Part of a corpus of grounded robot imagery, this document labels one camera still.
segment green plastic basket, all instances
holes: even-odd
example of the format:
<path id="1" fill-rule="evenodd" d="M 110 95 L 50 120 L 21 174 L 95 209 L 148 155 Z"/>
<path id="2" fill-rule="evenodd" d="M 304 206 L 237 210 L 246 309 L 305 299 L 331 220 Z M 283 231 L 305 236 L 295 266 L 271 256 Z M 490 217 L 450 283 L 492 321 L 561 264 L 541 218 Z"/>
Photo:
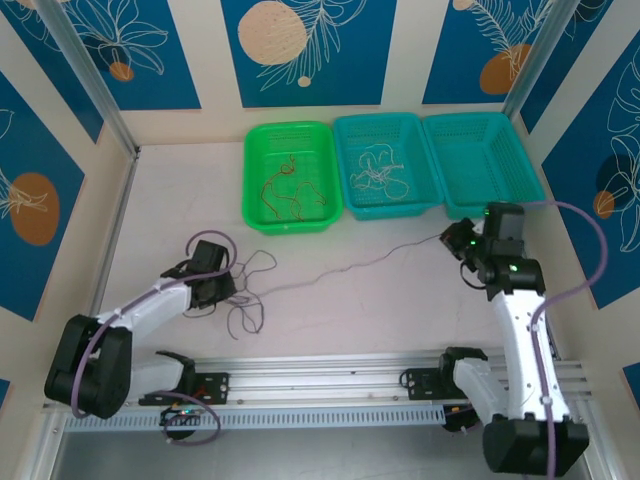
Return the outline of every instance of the green plastic basket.
<path id="1" fill-rule="evenodd" d="M 340 218 L 331 129 L 319 122 L 261 125 L 244 143 L 242 215 L 268 235 L 320 232 Z"/>

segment metal frame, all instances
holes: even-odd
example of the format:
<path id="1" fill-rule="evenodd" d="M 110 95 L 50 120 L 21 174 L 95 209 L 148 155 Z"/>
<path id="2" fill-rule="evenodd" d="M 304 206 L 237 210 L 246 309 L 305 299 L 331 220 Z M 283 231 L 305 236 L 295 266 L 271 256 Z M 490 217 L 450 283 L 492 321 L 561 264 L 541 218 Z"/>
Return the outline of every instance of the metal frame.
<path id="1" fill-rule="evenodd" d="M 506 364 L 501 350 L 489 350 L 487 353 L 492 369 L 506 386 Z M 225 371 L 233 379 L 229 385 L 228 404 L 215 407 L 223 418 L 225 429 L 349 427 L 354 424 L 437 425 L 441 423 L 439 412 L 442 412 L 442 405 L 459 404 L 460 401 L 412 402 L 408 400 L 406 389 L 399 385 L 399 375 L 409 367 L 436 367 L 439 354 L 439 351 L 429 351 L 387 355 L 200 359 L 196 363 L 200 372 Z M 592 432 L 592 445 L 584 456 L 585 470 L 594 479 L 627 478 L 591 397 L 580 362 L 559 361 L 555 366 L 572 412 L 589 425 Z M 418 411 L 429 413 L 419 417 Z M 157 430 L 158 412 L 158 407 L 125 405 L 112 420 L 78 421 L 71 416 L 68 407 L 49 404 L 34 429 L 29 443 L 30 453 L 23 460 L 22 471 L 17 478 L 49 478 L 65 428 L 74 432 Z M 214 426 L 213 422 L 207 421 L 202 429 Z"/>
<path id="2" fill-rule="evenodd" d="M 120 147 L 129 158 L 136 158 L 138 146 L 125 124 L 120 109 L 100 76 L 89 52 L 82 44 L 71 21 L 56 0 L 33 0 L 36 11 L 51 36 L 60 47 L 65 60 L 98 109 L 105 123 L 111 128 Z"/>
<path id="3" fill-rule="evenodd" d="M 502 107 L 504 113 L 513 122 L 520 113 L 527 97 L 531 93 L 538 77 L 542 73 L 549 57 L 562 37 L 565 27 L 576 11 L 581 0 L 565 0 L 555 2 L 549 16 L 540 28 L 531 52 L 520 69 L 511 90 L 507 94 Z"/>

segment metal post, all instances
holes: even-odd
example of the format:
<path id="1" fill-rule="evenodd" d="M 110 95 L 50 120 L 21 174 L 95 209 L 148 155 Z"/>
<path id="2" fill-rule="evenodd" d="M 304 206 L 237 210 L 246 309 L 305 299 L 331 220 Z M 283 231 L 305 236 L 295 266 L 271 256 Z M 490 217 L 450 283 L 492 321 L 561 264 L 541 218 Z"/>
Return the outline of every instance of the metal post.
<path id="1" fill-rule="evenodd" d="M 133 136 L 63 7 L 56 0 L 33 0 L 33 4 L 89 98 L 111 128 L 122 149 L 133 161 L 137 152 Z"/>
<path id="2" fill-rule="evenodd" d="M 555 5 L 549 12 L 544 25 L 542 25 L 527 61 L 522 66 L 511 87 L 511 91 L 504 101 L 502 113 L 509 117 L 512 122 L 520 113 L 520 109 L 536 84 L 542 69 L 553 53 L 553 49 L 556 47 L 560 37 L 562 37 L 567 23 L 571 20 L 578 5 L 580 5 L 580 0 L 548 1 L 554 1 Z"/>

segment wall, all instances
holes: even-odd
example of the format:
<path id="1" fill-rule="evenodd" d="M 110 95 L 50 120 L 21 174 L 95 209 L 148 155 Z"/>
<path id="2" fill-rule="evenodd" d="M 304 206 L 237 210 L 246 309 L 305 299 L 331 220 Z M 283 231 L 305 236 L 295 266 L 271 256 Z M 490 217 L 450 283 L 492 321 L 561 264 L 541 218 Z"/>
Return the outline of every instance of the wall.
<path id="1" fill-rule="evenodd" d="M 422 97 L 449 0 L 398 0 L 379 107 L 329 106 L 244 109 L 219 0 L 171 0 L 170 6 L 202 104 L 201 111 L 123 112 L 141 144 L 241 140 L 260 123 L 318 120 L 380 111 L 421 115 L 499 110 L 501 103 L 423 106 Z"/>
<path id="2" fill-rule="evenodd" d="M 640 4 L 636 0 L 614 0 L 531 135 L 523 124 L 518 125 L 541 177 L 544 178 L 542 162 L 636 35 L 638 15 Z M 567 181 L 573 181 L 570 172 Z M 532 213 L 527 219 L 527 230 L 531 253 L 543 266 L 550 294 L 584 281 L 585 275 L 557 210 Z M 637 258 L 630 257 L 629 261 L 637 262 Z M 551 312 L 561 352 L 566 358 L 579 358 L 583 362 L 629 478 L 640 476 L 637 455 L 640 412 L 627 390 L 621 369 L 640 360 L 639 310 L 640 290 L 636 290 L 601 310 L 596 309 L 590 293 L 582 293 Z"/>
<path id="3" fill-rule="evenodd" d="M 0 478 L 9 479 L 42 408 L 57 339 L 72 315 L 86 311 L 95 288 L 128 161 L 108 129 L 94 144 L 2 15 L 0 44 L 0 71 L 85 174 L 36 318 L 30 322 L 0 308 L 0 378 L 11 381 L 0 412 Z M 6 160 L 0 157 L 0 164 Z"/>
<path id="4" fill-rule="evenodd" d="M 25 5 L 0 0 L 0 10 L 68 96 L 69 85 L 59 79 L 66 67 L 40 60 L 53 59 L 55 47 Z M 499 110 L 553 1 L 60 5 L 135 138 L 147 145 L 240 140 L 265 122 Z"/>

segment white wall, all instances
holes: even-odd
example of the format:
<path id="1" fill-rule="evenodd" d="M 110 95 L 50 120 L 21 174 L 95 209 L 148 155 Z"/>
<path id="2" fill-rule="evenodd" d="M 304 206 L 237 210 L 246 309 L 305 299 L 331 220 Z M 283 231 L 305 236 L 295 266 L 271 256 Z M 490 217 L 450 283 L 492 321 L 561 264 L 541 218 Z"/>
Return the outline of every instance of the white wall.
<path id="1" fill-rule="evenodd" d="M 141 145 L 242 140 L 261 123 L 317 120 L 367 112 L 500 110 L 501 103 L 422 106 L 431 64 L 450 0 L 398 0 L 379 107 L 244 109 L 235 76 L 220 0 L 169 0 L 200 111 L 124 112 Z"/>
<path id="2" fill-rule="evenodd" d="M 128 162 L 108 129 L 94 145 L 1 14 L 0 45 L 0 71 L 85 173 L 36 320 L 0 308 L 0 378 L 12 387 L 0 412 L 0 478 L 9 479 L 42 408 L 44 381 L 62 328 L 71 316 L 86 311 L 95 288 Z"/>
<path id="3" fill-rule="evenodd" d="M 531 135 L 527 136 L 519 125 L 521 138 L 542 177 L 540 165 L 638 32 L 638 18 L 637 0 L 614 0 Z M 531 253 L 542 264 L 549 294 L 584 281 L 557 210 L 532 213 L 527 218 L 527 236 Z M 640 290 L 602 310 L 596 309 L 590 293 L 585 292 L 551 312 L 562 353 L 583 362 L 629 478 L 640 478 L 640 412 L 627 391 L 621 369 L 640 361 L 638 312 Z"/>

